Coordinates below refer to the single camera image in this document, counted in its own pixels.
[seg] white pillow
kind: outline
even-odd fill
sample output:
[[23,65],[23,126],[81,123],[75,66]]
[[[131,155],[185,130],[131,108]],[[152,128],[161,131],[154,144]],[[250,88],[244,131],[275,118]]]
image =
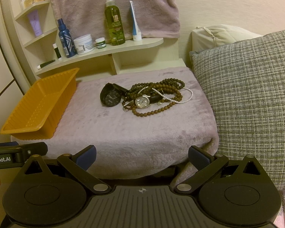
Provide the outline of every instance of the white pillow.
[[261,37],[241,27],[230,25],[215,25],[209,27],[197,27],[192,31],[192,50],[202,51],[216,46],[232,44],[236,41]]

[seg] green spray bottle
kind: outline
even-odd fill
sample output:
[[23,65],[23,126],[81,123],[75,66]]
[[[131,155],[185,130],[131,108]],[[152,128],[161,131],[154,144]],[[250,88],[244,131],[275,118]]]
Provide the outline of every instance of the green spray bottle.
[[125,43],[125,35],[122,28],[122,20],[119,8],[114,0],[107,0],[105,9],[105,18],[112,45],[121,45]]

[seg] silver watch face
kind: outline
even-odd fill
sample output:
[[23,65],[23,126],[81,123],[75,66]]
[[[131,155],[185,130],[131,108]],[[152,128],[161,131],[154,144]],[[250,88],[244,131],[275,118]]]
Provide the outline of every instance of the silver watch face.
[[147,108],[149,106],[150,101],[147,97],[141,96],[135,100],[135,104],[136,104],[137,108],[144,109],[144,108]]

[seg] gray plaid pillow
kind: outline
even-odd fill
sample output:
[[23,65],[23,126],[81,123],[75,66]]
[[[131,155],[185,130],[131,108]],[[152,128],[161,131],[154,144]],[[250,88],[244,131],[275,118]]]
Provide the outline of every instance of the gray plaid pillow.
[[255,155],[285,190],[285,30],[191,57],[214,111],[219,152]]

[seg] beige wallpaper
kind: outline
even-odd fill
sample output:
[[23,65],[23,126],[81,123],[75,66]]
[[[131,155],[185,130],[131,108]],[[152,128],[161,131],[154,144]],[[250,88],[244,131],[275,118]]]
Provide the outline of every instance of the beige wallpaper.
[[[8,0],[1,0],[3,16],[17,57],[30,81],[34,76],[25,60],[11,20]],[[258,34],[285,29],[285,0],[176,0],[180,12],[179,55],[190,65],[191,31],[196,26],[230,24]]]

